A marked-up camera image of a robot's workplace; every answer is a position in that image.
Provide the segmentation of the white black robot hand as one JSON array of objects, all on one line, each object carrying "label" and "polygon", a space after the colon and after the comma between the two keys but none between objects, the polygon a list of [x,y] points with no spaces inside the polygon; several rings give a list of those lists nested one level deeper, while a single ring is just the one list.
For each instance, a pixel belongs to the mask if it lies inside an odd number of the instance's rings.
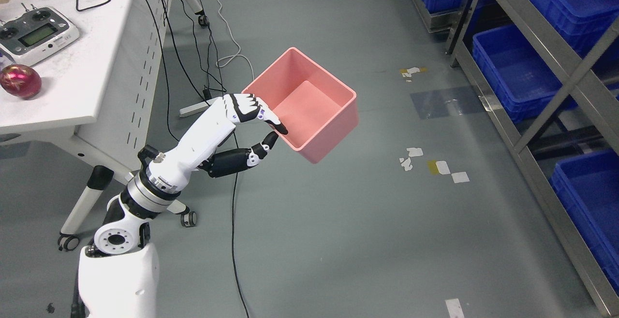
[{"label": "white black robot hand", "polygon": [[[259,119],[275,130],[262,142],[243,149],[215,153],[241,123]],[[222,177],[257,166],[274,148],[277,138],[288,134],[280,118],[253,94],[226,94],[218,97],[187,130],[177,146],[165,152],[160,162],[146,169],[150,182],[168,193],[179,193],[192,172],[203,168],[210,177]]]}]

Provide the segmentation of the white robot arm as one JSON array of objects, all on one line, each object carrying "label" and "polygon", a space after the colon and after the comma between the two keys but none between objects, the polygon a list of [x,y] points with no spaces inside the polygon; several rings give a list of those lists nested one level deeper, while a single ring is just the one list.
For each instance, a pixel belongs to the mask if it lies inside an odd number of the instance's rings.
[{"label": "white robot arm", "polygon": [[195,225],[195,212],[178,197],[197,167],[181,145],[165,153],[146,146],[142,168],[113,197],[92,241],[80,251],[73,318],[154,318],[159,257],[150,222],[165,211]]}]

